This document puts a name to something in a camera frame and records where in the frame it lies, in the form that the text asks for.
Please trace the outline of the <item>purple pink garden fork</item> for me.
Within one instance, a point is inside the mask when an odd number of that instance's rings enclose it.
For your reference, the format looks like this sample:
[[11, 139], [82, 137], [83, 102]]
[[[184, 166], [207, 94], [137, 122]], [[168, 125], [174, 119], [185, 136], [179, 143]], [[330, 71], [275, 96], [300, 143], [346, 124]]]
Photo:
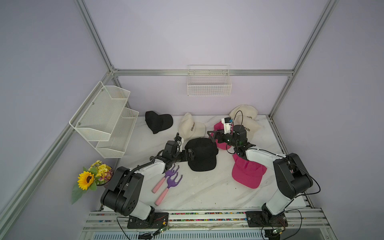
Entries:
[[181, 180], [183, 179], [183, 175], [179, 177], [179, 174], [176, 173], [174, 177], [169, 177], [167, 179], [167, 188], [161, 193], [161, 195], [158, 197], [158, 199], [155, 201], [155, 205], [159, 206], [164, 198], [166, 197], [167, 193], [169, 192], [170, 188], [176, 187]]
[[165, 172], [165, 176], [155, 185], [155, 187], [152, 189], [152, 193], [156, 193], [159, 189], [160, 189], [160, 187], [162, 186], [162, 184], [165, 182], [165, 180], [168, 178], [168, 177], [171, 177], [171, 176], [173, 176], [173, 175], [175, 175], [177, 172], [178, 172], [178, 170], [179, 170], [179, 166], [177, 166], [177, 168], [176, 168], [176, 165], [173, 165], [173, 167], [171, 168], [171, 169], [169, 169], [169, 170], [167, 170], [166, 172]]

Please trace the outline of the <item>purple pink garden fork upper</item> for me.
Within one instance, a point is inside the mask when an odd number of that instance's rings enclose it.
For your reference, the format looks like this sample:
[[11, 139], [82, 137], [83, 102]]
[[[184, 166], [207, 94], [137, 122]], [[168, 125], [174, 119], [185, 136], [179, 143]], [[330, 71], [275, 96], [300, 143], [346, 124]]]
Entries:
[[168, 177], [171, 177], [171, 176], [173, 176], [173, 175], [175, 175], [177, 172], [178, 172], [178, 170], [179, 170], [179, 166], [177, 166], [177, 168], [176, 168], [176, 165], [173, 165], [173, 167], [171, 168], [171, 169], [169, 169], [169, 170], [167, 170], [166, 172], [165, 172], [165, 176], [155, 185], [155, 187], [152, 189], [152, 193], [156, 193], [159, 189], [160, 189], [160, 187], [162, 186], [162, 184], [165, 182], [165, 180], [168, 178]]

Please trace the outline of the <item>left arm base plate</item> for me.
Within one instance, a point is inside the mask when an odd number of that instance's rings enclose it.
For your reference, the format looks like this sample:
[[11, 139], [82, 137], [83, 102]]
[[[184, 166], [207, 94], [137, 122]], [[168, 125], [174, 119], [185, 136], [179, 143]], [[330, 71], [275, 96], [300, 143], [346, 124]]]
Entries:
[[137, 217], [130, 216], [127, 228], [128, 229], [159, 229], [167, 224], [169, 221], [168, 212], [150, 212], [145, 220]]

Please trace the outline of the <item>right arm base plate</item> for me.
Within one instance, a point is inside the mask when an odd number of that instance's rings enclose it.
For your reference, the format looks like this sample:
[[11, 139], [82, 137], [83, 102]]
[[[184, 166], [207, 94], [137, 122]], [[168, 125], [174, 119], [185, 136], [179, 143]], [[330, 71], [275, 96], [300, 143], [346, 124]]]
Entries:
[[250, 228], [288, 226], [284, 211], [277, 215], [273, 215], [266, 208], [258, 211], [247, 211], [246, 220]]

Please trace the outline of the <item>black cap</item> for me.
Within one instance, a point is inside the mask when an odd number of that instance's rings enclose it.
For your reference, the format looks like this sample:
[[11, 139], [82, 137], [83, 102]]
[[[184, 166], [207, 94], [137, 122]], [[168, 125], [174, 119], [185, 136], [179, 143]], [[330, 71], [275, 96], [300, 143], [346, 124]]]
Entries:
[[189, 140], [185, 150], [192, 150], [194, 157], [188, 160], [190, 169], [194, 172], [207, 172], [216, 168], [219, 153], [216, 143], [209, 138]]
[[153, 134], [167, 130], [173, 126], [173, 117], [169, 114], [159, 115], [154, 111], [145, 113], [145, 121]]

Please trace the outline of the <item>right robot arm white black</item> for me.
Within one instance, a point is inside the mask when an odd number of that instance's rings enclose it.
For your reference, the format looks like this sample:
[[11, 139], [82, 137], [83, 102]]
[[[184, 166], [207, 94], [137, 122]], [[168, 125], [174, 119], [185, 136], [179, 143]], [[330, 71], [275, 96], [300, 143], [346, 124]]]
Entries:
[[234, 148], [232, 177], [238, 183], [255, 189], [260, 186], [266, 169], [274, 171], [278, 189], [262, 206], [260, 214], [265, 223], [279, 218], [296, 197], [313, 186], [313, 179], [297, 154], [280, 156], [256, 148], [248, 141], [242, 125], [234, 126], [232, 132], [208, 131], [208, 135], [214, 142]]

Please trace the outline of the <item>pink cap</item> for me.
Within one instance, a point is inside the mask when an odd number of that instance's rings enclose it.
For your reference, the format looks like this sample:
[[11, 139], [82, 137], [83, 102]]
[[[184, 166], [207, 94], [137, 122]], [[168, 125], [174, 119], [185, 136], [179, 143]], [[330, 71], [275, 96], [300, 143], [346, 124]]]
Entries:
[[259, 163], [242, 159], [238, 155], [233, 155], [233, 159], [235, 162], [232, 169], [233, 179], [248, 188], [258, 188], [267, 168]]
[[[217, 131], [217, 130], [224, 130], [222, 122], [218, 122], [218, 123], [216, 123], [214, 125], [214, 131]], [[218, 142], [216, 142], [216, 145], [217, 145], [218, 149], [221, 149], [221, 150], [226, 150], [227, 149], [227, 143], [219, 144]]]

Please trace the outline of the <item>aluminium front rail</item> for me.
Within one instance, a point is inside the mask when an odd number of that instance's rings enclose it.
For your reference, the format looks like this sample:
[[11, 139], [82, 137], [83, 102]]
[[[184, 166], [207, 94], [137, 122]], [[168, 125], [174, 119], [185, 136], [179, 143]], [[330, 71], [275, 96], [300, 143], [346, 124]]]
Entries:
[[335, 240], [321, 209], [294, 207], [263, 227], [247, 210], [162, 211], [152, 226], [111, 211], [90, 213], [81, 240]]

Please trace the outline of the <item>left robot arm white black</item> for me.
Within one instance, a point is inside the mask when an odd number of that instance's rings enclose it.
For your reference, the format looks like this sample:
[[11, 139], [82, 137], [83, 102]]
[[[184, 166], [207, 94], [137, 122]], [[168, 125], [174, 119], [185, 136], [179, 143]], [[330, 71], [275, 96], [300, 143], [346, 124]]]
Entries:
[[149, 162], [131, 169], [117, 168], [102, 194], [101, 204], [125, 217], [151, 222], [155, 217], [154, 207], [139, 200], [144, 181], [166, 173], [176, 163], [194, 158], [195, 151], [181, 150], [177, 141], [168, 141], [165, 149], [151, 156]]

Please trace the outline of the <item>cream colorado cap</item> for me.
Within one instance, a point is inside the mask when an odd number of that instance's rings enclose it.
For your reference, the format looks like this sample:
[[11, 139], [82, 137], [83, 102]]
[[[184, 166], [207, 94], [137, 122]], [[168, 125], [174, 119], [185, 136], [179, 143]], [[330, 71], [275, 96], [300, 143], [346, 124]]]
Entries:
[[203, 138], [206, 134], [206, 126], [196, 122], [190, 113], [186, 113], [180, 122], [179, 134], [184, 141]]
[[241, 117], [240, 124], [245, 128], [249, 141], [251, 141], [254, 138], [255, 133], [262, 128], [257, 121], [248, 117]]
[[238, 114], [238, 116], [244, 116], [245, 118], [249, 118], [249, 119], [252, 119], [252, 120], [255, 120], [258, 116], [258, 111], [255, 107], [253, 106], [250, 106], [250, 105], [240, 105], [240, 106], [237, 106], [236, 108], [234, 108], [229, 116], [234, 119], [235, 118], [235, 115], [238, 111], [241, 111], [243, 114], [241, 115], [241, 113]]

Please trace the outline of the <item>purple pink garden fork lower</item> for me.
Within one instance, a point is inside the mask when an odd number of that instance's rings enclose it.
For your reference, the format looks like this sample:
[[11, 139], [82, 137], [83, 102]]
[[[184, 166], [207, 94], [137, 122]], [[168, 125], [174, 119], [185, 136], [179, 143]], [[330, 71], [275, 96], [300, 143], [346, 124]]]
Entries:
[[158, 197], [158, 199], [155, 201], [155, 205], [159, 206], [164, 198], [166, 197], [167, 193], [169, 192], [170, 188], [176, 187], [181, 180], [183, 179], [183, 175], [179, 177], [179, 174], [176, 173], [174, 177], [169, 177], [167, 179], [167, 188], [161, 193], [161, 195]]

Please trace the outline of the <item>white two-tier mesh shelf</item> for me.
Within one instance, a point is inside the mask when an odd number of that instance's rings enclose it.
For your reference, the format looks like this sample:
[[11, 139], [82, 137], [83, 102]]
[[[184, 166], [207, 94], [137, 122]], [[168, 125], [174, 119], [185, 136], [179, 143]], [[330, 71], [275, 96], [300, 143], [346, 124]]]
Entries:
[[130, 91], [99, 82], [69, 121], [104, 159], [127, 150], [139, 112], [128, 108]]

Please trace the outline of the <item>sunflower bouquet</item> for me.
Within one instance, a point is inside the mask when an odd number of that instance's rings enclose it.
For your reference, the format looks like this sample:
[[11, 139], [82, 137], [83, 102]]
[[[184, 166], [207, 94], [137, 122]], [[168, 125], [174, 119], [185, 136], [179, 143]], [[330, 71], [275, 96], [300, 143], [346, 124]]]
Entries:
[[114, 169], [100, 160], [94, 162], [89, 168], [83, 167], [72, 189], [71, 204], [76, 203], [89, 191], [96, 191], [98, 187], [107, 188], [113, 175]]

